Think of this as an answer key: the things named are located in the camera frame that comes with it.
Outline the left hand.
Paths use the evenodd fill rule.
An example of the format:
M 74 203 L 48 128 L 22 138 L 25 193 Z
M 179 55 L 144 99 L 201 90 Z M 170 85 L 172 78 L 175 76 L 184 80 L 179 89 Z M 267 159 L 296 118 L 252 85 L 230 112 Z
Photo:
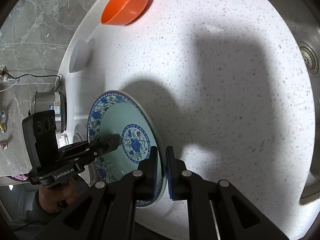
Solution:
M 78 186 L 73 178 L 68 178 L 67 184 L 58 189 L 48 189 L 43 185 L 39 186 L 39 203 L 47 213 L 60 212 L 63 208 L 60 202 L 65 201 L 71 205 L 78 198 Z

